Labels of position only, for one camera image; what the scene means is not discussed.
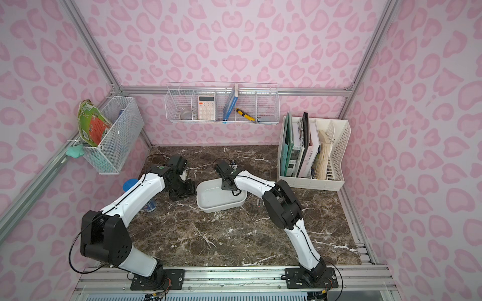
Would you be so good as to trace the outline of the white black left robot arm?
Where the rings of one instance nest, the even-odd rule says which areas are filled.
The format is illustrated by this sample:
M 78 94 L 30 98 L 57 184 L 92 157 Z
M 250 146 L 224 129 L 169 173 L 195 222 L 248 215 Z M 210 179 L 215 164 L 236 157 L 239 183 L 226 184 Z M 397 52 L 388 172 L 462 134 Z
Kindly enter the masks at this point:
M 194 196 L 195 183 L 188 178 L 188 161 L 172 156 L 166 164 L 153 165 L 122 196 L 99 211 L 88 211 L 81 220 L 80 254 L 131 272 L 142 281 L 162 285 L 162 263 L 133 246 L 128 227 L 134 217 L 159 193 L 173 201 Z

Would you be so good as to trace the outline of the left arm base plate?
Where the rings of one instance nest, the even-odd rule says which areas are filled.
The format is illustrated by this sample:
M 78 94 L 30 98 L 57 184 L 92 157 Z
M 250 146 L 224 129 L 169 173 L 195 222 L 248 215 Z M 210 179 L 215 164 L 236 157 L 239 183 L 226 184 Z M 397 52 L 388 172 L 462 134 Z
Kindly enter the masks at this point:
M 143 277 L 135 274 L 131 282 L 131 291 L 152 290 L 168 291 L 181 290 L 185 279 L 186 270 L 183 269 L 164 269 L 154 271 L 152 276 Z

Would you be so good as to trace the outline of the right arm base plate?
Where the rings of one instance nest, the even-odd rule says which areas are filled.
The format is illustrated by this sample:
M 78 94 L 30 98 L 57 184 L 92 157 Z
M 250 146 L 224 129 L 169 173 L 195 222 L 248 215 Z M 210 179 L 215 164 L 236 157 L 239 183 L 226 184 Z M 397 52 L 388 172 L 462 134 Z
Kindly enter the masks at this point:
M 317 281 L 302 268 L 286 268 L 284 275 L 281 275 L 281 280 L 286 282 L 288 289 L 321 288 L 331 290 L 339 287 L 335 269 L 330 267 Z

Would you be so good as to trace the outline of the white plastic storage box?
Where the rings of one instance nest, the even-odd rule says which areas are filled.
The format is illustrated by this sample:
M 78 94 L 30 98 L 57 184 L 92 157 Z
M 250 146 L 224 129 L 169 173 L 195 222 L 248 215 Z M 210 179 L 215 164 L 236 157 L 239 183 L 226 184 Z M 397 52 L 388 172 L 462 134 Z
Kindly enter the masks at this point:
M 200 183 L 197 187 L 197 205 L 205 213 L 214 213 L 242 206 L 247 199 L 246 191 L 226 191 L 222 189 L 222 180 L 212 179 Z

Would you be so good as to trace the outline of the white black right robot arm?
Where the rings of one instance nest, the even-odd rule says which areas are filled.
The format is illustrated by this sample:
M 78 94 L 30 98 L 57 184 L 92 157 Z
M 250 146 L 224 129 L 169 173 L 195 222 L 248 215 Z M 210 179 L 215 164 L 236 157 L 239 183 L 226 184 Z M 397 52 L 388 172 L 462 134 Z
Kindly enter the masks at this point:
M 234 169 L 224 161 L 215 164 L 214 170 L 222 179 L 223 190 L 246 191 L 263 200 L 270 220 L 290 239 L 303 275 L 312 283 L 319 282 L 327 266 L 310 240 L 301 203 L 290 185 L 284 180 L 268 181 Z

